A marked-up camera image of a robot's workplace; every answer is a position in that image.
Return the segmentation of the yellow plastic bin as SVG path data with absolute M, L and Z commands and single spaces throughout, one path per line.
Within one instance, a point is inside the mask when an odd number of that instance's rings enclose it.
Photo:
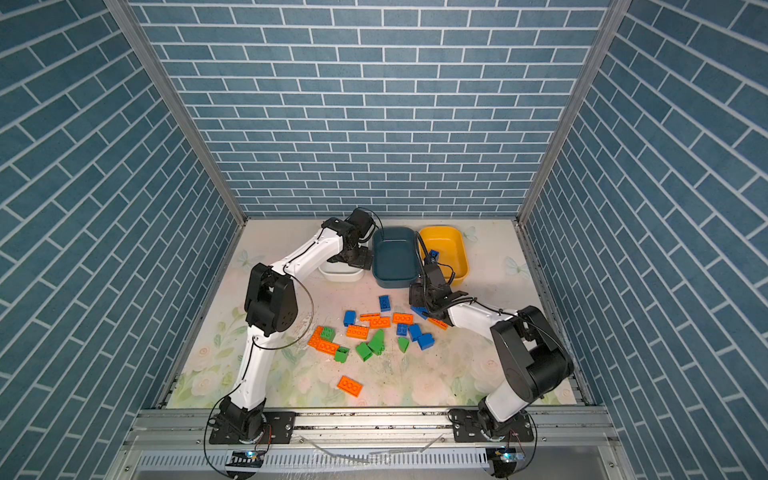
M 462 233 L 452 226 L 428 226 L 419 231 L 429 252 L 437 253 L 436 260 L 446 281 L 454 274 L 451 285 L 458 287 L 469 273 L 469 262 Z

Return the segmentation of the dark teal plastic bin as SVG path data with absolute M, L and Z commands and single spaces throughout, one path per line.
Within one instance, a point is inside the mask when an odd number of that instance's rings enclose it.
M 372 272 L 379 287 L 408 288 L 419 276 L 419 265 L 413 229 L 385 227 L 374 234 Z

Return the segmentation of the blue long brick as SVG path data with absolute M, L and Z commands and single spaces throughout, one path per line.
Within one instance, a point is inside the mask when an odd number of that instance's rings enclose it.
M 429 318 L 429 311 L 424 307 L 412 307 L 411 310 L 423 319 Z

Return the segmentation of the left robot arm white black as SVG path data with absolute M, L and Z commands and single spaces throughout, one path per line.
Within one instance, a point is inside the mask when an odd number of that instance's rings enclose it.
M 377 226 L 375 213 L 356 208 L 344 219 L 325 220 L 317 233 L 284 258 L 252 267 L 244 299 L 244 356 L 233 389 L 211 411 L 209 443 L 255 444 L 267 437 L 267 381 L 274 354 L 294 344 L 284 344 L 282 337 L 300 312 L 296 288 L 328 261 L 370 269 L 373 253 L 367 242 Z

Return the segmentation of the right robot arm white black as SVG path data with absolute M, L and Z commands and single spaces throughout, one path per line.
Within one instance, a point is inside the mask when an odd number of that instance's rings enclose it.
M 435 320 L 493 343 L 504 381 L 478 404 L 481 431 L 491 439 L 509 434 L 529 405 L 574 372 L 573 360 L 540 309 L 509 312 L 453 291 L 440 265 L 430 259 L 409 287 L 409 302 Z

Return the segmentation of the green square brick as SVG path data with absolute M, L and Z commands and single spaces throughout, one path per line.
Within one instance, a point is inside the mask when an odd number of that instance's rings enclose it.
M 322 327 L 320 330 L 320 338 L 327 342 L 333 342 L 336 332 L 331 327 Z

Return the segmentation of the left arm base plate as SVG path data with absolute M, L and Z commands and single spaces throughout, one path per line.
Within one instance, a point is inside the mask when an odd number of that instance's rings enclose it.
M 291 411 L 220 411 L 207 423 L 208 440 L 214 445 L 288 444 L 295 419 Z

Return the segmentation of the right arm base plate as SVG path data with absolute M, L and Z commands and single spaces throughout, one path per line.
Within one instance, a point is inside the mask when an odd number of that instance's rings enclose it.
M 535 438 L 532 423 L 523 412 L 505 421 L 498 421 L 486 410 L 453 408 L 448 411 L 447 418 L 453 427 L 456 443 L 525 443 Z

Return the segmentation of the white plastic bin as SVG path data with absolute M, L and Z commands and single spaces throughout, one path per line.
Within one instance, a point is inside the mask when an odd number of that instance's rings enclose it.
M 352 267 L 342 262 L 324 262 L 320 265 L 319 271 L 327 281 L 336 283 L 357 282 L 365 274 L 364 269 Z

